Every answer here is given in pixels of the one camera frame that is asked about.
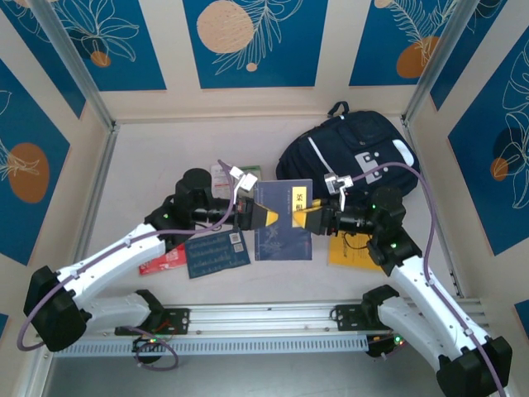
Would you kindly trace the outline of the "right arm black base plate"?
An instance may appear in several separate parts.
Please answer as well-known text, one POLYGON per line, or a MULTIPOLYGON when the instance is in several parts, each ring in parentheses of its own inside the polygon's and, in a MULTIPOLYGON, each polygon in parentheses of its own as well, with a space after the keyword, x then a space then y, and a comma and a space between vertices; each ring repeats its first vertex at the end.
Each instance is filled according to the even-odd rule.
POLYGON ((367 314, 362 309, 361 304, 338 304, 331 309, 329 318, 337 324, 338 330, 341 332, 386 332, 389 330, 378 319, 367 314))

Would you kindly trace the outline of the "yellow notebook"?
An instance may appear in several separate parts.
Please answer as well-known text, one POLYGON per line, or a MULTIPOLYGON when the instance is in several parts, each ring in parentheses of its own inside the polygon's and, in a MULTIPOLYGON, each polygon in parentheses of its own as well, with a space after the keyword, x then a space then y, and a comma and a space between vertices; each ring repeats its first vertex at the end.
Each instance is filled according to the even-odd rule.
POLYGON ((370 235, 339 232, 329 240, 327 262, 348 269, 381 271, 369 256, 370 235))

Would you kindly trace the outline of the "navy card with QR codes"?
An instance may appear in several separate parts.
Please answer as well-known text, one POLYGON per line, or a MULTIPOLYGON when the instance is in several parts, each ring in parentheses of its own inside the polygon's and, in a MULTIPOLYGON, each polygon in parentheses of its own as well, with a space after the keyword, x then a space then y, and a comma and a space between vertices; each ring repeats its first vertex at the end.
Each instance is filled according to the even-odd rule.
POLYGON ((241 232, 217 232, 189 239, 185 242, 184 249, 190 279, 250 264, 241 232))

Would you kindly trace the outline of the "navy blue student backpack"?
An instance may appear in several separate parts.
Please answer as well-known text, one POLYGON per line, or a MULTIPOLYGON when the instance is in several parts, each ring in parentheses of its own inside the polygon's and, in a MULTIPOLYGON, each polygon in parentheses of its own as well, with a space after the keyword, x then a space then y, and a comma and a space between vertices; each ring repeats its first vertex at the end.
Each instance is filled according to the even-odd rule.
POLYGON ((416 154, 385 116, 376 111, 351 112, 341 101, 326 121, 289 144, 275 174, 279 180, 311 179, 312 196, 328 199, 325 175, 356 177, 389 162, 420 170, 416 154))

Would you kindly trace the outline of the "clear packet with red print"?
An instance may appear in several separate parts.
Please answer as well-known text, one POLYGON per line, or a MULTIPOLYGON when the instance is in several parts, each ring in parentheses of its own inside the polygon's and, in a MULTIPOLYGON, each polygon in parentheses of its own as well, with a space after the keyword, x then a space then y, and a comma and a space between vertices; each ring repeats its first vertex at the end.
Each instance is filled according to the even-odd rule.
POLYGON ((212 196, 215 199, 230 199, 233 197, 236 181, 233 179, 231 165, 227 166, 228 174, 225 173, 221 165, 212 165, 210 174, 212 176, 212 196))

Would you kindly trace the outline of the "aluminium frame post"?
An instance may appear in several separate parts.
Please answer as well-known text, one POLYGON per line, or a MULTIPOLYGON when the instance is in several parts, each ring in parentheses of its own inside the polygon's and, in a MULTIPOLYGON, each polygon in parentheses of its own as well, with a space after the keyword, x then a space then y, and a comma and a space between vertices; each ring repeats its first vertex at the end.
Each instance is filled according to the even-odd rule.
POLYGON ((422 102, 429 96, 433 84, 443 70, 446 61, 450 58, 478 3, 479 0, 459 0, 456 3, 454 13, 447 22, 434 53, 418 80, 416 89, 402 115, 402 122, 405 126, 410 124, 420 110, 422 102))
POLYGON ((115 127, 115 120, 53 7, 47 0, 27 0, 27 2, 87 103, 98 120, 111 132, 115 127))

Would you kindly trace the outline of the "aluminium frame leg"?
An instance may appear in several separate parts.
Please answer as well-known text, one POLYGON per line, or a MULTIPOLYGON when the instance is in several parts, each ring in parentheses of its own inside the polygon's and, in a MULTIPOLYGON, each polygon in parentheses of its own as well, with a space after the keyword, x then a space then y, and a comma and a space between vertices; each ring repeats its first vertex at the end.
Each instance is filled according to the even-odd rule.
POLYGON ((53 356, 46 348, 28 353, 13 397, 42 397, 53 356))

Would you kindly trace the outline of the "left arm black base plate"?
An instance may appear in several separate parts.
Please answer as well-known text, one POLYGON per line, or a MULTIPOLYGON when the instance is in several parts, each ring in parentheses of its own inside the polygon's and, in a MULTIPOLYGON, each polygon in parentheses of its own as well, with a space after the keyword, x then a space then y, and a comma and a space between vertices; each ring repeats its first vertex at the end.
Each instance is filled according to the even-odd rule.
POLYGON ((125 326, 114 327, 116 336, 146 335, 147 333, 172 337, 174 335, 186 335, 188 333, 190 309, 161 309, 148 314, 139 323, 133 323, 132 327, 140 329, 133 331, 125 326))

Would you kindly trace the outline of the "aluminium mounting rail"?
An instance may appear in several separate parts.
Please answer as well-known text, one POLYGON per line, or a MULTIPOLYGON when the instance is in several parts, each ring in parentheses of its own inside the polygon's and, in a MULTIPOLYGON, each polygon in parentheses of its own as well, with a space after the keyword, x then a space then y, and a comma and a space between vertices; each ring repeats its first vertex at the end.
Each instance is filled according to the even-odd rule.
POLYGON ((288 334, 295 332, 340 332, 330 320, 331 309, 338 304, 361 304, 362 309, 389 328, 380 331, 346 331, 367 334, 386 334, 391 331, 407 332, 418 328, 441 334, 442 327, 429 321, 426 315, 410 300, 391 297, 385 300, 372 298, 360 302, 349 301, 336 305, 330 303, 308 304, 235 304, 165 307, 146 291, 120 298, 93 300, 79 309, 72 298, 56 297, 44 303, 36 315, 37 299, 28 299, 24 313, 30 319, 37 335, 52 351, 64 350, 82 337, 115 335, 114 327, 132 327, 145 317, 161 309, 190 309, 186 335, 236 335, 236 334, 288 334))

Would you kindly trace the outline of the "navy book with yellow label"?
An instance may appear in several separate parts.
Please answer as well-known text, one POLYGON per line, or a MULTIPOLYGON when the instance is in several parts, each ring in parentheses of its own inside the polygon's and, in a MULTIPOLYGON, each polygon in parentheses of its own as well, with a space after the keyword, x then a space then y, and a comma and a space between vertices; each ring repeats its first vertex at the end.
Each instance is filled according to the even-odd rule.
POLYGON ((294 221, 293 213, 312 206, 312 180, 259 181, 254 199, 278 214, 276 222, 255 231, 255 259, 310 261, 312 235, 294 221))

